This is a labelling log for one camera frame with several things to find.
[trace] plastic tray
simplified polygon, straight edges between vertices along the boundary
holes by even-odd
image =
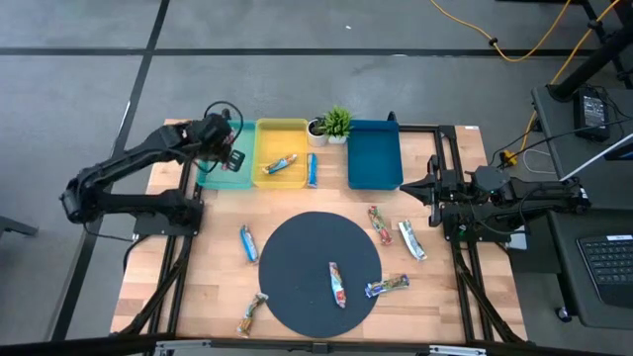
[[[403,184],[398,123],[352,120],[351,126],[347,141],[349,188],[392,190]]]
[[[255,129],[252,180],[258,188],[303,188],[308,181],[308,121],[304,119],[259,119]],[[288,155],[297,161],[274,174],[262,168]]]
[[[239,121],[231,120],[229,125],[234,129],[239,129]],[[204,189],[216,190],[238,190],[250,189],[250,173],[253,165],[253,147],[255,144],[255,122],[244,121],[244,127],[239,137],[233,144],[233,149],[237,149],[245,154],[241,168],[237,172],[222,170],[218,165],[211,173],[205,174],[198,170],[196,181]],[[204,169],[213,167],[214,163],[201,162]]]

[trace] potted plant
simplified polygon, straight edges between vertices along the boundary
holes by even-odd
[[[334,105],[334,108],[325,114],[325,133],[329,135],[329,143],[343,144],[351,130],[352,114],[349,110]]]
[[[327,143],[325,118],[315,118],[308,123],[308,143],[313,147],[321,147]]]

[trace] yellow cable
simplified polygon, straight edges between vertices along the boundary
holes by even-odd
[[[460,20],[456,17],[454,17],[453,15],[449,14],[448,12],[446,12],[444,9],[442,9],[439,5],[437,5],[437,3],[435,2],[435,0],[430,0],[430,2],[433,4],[433,6],[435,6],[437,8],[437,10],[439,10],[442,14],[444,14],[446,17],[448,17],[449,19],[460,23],[464,26],[467,26],[477,32],[479,32],[480,34],[484,35],[485,38],[487,38],[488,40],[492,40],[493,37],[490,36],[486,31],[482,30],[481,28],[467,23],[466,21]],[[532,53],[534,53],[536,51],[536,49],[538,49],[544,42],[545,40],[547,40],[547,38],[550,36],[550,34],[552,33],[552,31],[554,30],[554,28],[556,28],[556,26],[558,25],[559,21],[561,20],[561,18],[563,17],[563,15],[565,14],[565,11],[567,10],[567,7],[570,5],[570,3],[572,2],[572,0],[567,0],[567,2],[565,3],[565,6],[563,6],[563,9],[561,9],[561,12],[558,14],[558,16],[556,17],[556,20],[554,20],[554,23],[552,24],[552,26],[550,26],[550,29],[547,30],[547,32],[545,33],[545,35],[543,35],[543,37],[541,38],[541,40],[538,42],[538,44],[536,44],[536,46],[530,51],[528,52],[526,55],[524,55],[523,57],[520,58],[509,58],[508,56],[505,55],[505,53],[503,53],[503,51],[501,50],[501,48],[498,47],[497,44],[493,44],[493,46],[495,47],[495,49],[497,50],[498,54],[501,56],[501,58],[509,61],[509,62],[520,62],[521,60],[527,59],[530,55],[532,55]]]
[[[602,18],[604,18],[604,16],[606,16],[606,14],[608,14],[609,11],[611,11],[611,9],[613,9],[613,7],[617,5],[618,2],[620,2],[620,0],[613,1],[611,5],[609,5],[609,7],[607,7],[606,9],[604,9],[604,11],[602,11],[600,16],[598,16],[596,20],[597,21],[602,20]],[[589,29],[585,32],[585,35],[581,38],[578,44],[576,44],[576,46],[574,47],[574,50],[572,50],[572,53],[570,53],[570,55],[567,57],[567,60],[565,61],[565,63],[563,63],[563,66],[561,67],[561,69],[559,69],[558,73],[556,73],[556,75],[554,76],[554,79],[550,81],[550,84],[556,83],[558,78],[561,77],[561,74],[563,74],[563,71],[565,71],[565,68],[567,68],[567,66],[570,64],[570,62],[572,61],[572,58],[574,58],[574,55],[576,55],[576,52],[581,47],[581,45],[583,45],[583,43],[587,40],[587,37],[589,36],[589,34],[591,34],[591,31],[593,30]],[[535,119],[536,119],[536,112],[532,112],[532,117],[530,118],[530,121],[527,123],[527,128],[525,128],[525,136],[523,137],[523,143],[521,144],[521,148],[519,149],[519,151],[522,151],[527,145],[527,133],[530,132],[530,128],[532,127],[532,123],[534,123]]]

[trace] yellow bin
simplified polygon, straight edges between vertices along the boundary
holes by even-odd
[[[255,128],[252,181],[258,188],[304,188],[308,181],[308,121],[305,119],[259,119]],[[273,174],[262,168],[287,156],[297,161]]]

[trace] white pot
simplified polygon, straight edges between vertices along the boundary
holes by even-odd
[[[327,141],[332,144],[344,144],[347,141],[347,136],[330,136]]]
[[[327,143],[327,134],[324,133],[322,135],[313,135],[313,133],[310,132],[310,124],[315,121],[316,120],[310,121],[308,123],[308,128],[306,129],[308,130],[308,143],[312,147],[325,146],[325,144]]]

